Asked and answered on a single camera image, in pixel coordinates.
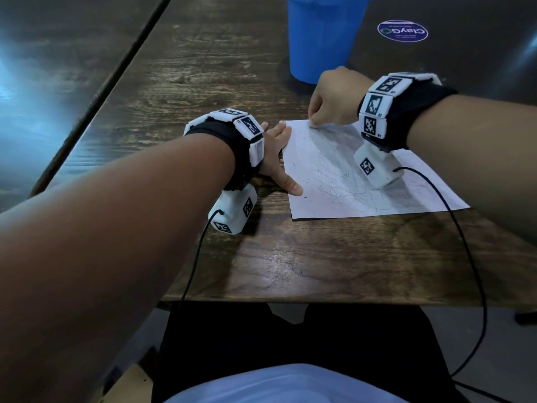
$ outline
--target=purple oval sticker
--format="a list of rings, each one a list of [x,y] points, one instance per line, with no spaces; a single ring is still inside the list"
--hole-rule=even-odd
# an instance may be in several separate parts
[[[429,35],[429,31],[423,25],[403,20],[381,22],[377,31],[383,37],[399,42],[419,42]]]

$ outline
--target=white paper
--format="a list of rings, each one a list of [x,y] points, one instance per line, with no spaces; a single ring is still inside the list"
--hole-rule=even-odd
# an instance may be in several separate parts
[[[308,127],[307,120],[287,121],[293,128],[284,149],[285,172],[304,187],[302,196],[289,195],[293,219],[359,217],[439,212],[444,203],[419,175],[404,175],[383,189],[374,189],[354,162],[364,140],[354,125]],[[410,150],[394,155],[405,167],[423,173],[453,210],[468,208],[442,179]]]

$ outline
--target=gray floor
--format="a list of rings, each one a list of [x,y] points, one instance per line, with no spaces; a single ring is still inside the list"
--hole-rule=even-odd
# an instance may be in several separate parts
[[[272,312],[301,322],[307,304],[270,304]],[[481,330],[480,308],[424,307],[437,334],[447,366],[454,370],[471,351]],[[513,311],[489,310],[489,330],[480,350],[456,379],[513,403],[537,401],[537,327],[520,327]],[[118,355],[115,366],[126,370],[152,346],[159,347],[168,313],[155,310]],[[472,403],[491,403],[461,389]]]

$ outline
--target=cable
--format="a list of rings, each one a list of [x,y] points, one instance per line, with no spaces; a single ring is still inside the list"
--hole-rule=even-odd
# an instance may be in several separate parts
[[[453,219],[453,223],[455,223],[455,226],[457,226],[457,230],[459,231],[459,235],[461,237],[462,244],[465,246],[466,255],[468,256],[468,261],[470,262],[470,266],[472,267],[472,271],[474,273],[475,281],[477,283],[477,288],[479,289],[479,294],[480,294],[480,297],[481,297],[481,305],[483,306],[483,325],[481,327],[481,334],[480,334],[479,339],[477,340],[472,352],[470,352],[470,354],[465,359],[465,361],[462,362],[462,364],[453,373],[451,373],[451,377],[454,377],[461,370],[463,370],[466,367],[466,365],[468,365],[468,362],[470,362],[470,360],[474,357],[475,353],[477,352],[477,350],[479,349],[479,347],[481,346],[481,343],[483,342],[483,340],[485,338],[485,335],[487,333],[487,323],[488,323],[487,296],[485,295],[485,290],[483,289],[483,283],[481,282],[481,277],[479,275],[479,271],[477,270],[477,267],[474,264],[474,259],[472,257],[472,253],[470,252],[470,248],[468,247],[468,243],[466,242],[465,234],[462,232],[462,229],[461,229],[461,227],[459,225],[459,222],[457,222],[457,219],[455,218],[455,214],[453,213],[453,211],[451,210],[451,208],[447,204],[446,200],[444,199],[444,197],[442,196],[440,191],[421,172],[419,172],[419,171],[417,171],[417,170],[415,170],[413,168],[410,168],[410,167],[397,167],[396,169],[393,170],[393,172],[397,172],[399,170],[409,170],[409,171],[415,172],[417,175],[419,175],[420,177],[425,179],[425,181],[429,185],[431,185],[432,188],[434,189],[434,191],[438,194],[438,196],[440,197],[440,199],[442,200],[442,202],[446,206],[446,209],[449,212],[449,215],[451,216],[451,219]]]
[[[205,237],[205,233],[207,232],[207,229],[209,228],[209,225],[211,224],[212,220],[216,215],[224,215],[224,211],[219,209],[215,210],[214,213],[211,215],[207,223],[205,224],[205,228],[203,228],[203,231],[201,232],[200,241],[198,243],[198,250],[196,251],[196,257],[194,257],[194,264],[192,265],[192,272],[190,273],[190,278],[188,283],[186,283],[185,291],[183,292],[183,296],[181,297],[181,301],[179,302],[179,305],[177,306],[177,312],[181,309],[181,304],[185,300],[186,293],[189,291],[190,285],[192,284],[192,280],[194,279],[194,274],[196,273],[196,266],[198,265],[198,259],[200,257],[200,250],[201,250],[201,244],[203,243],[203,238]]]
[[[478,389],[477,387],[465,385],[464,383],[460,383],[457,380],[453,380],[453,382],[455,382],[455,385],[458,385],[460,387],[464,387],[465,389],[471,390],[472,392],[482,394],[483,396],[486,396],[489,399],[499,401],[500,403],[512,403],[509,400],[506,400],[506,399],[503,399],[501,397],[498,397],[498,396],[496,396],[496,395],[494,395],[492,393],[485,392],[484,390]]]

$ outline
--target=blue plastic cup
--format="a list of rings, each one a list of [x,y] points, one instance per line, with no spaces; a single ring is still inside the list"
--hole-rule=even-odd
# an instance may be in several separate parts
[[[369,0],[287,0],[291,74],[316,84],[345,65]]]

